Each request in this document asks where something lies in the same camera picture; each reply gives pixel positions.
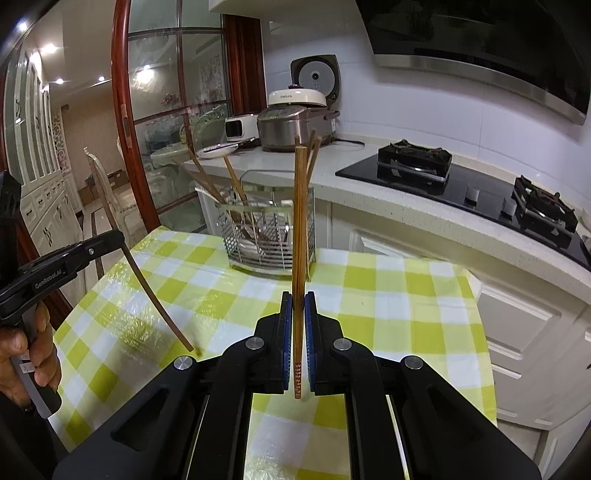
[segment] white tile wall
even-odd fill
[[[591,118],[579,127],[496,87],[378,67],[355,0],[299,0],[271,11],[261,28],[267,92],[291,83],[292,60],[335,54],[339,131],[441,146],[591,209]]]

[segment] black range hood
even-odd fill
[[[497,85],[583,125],[589,0],[356,0],[378,64]]]

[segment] human hand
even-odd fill
[[[35,382],[40,387],[49,385],[53,390],[61,381],[61,366],[57,349],[53,344],[53,329],[49,325],[49,311],[43,302],[37,304],[34,326],[37,337],[29,349],[31,363],[35,365]],[[26,407],[31,402],[25,387],[10,357],[22,355],[27,351],[27,337],[16,328],[0,328],[0,393],[3,393],[16,405]]]

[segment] wall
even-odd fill
[[[118,134],[111,83],[84,90],[67,102],[70,107],[68,110],[62,107],[61,114],[77,188],[85,187],[85,180],[90,175],[84,147],[96,155],[108,174],[125,170],[116,144]]]
[[[339,131],[441,146],[591,209],[591,118],[578,127],[497,87],[378,67],[355,0],[301,0],[271,12],[261,28],[267,92],[291,83],[292,60],[335,54]]]

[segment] table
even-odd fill
[[[197,347],[220,355],[279,312],[291,281],[232,269],[222,239],[159,228],[133,250],[158,298]],[[318,249],[307,290],[320,313],[377,355],[414,353],[496,423],[485,334],[462,267],[440,261]],[[63,405],[50,420],[67,448],[96,430],[162,368],[186,351],[141,291],[125,259],[56,332]],[[342,395],[255,395],[246,474],[255,478],[345,479],[348,438]]]

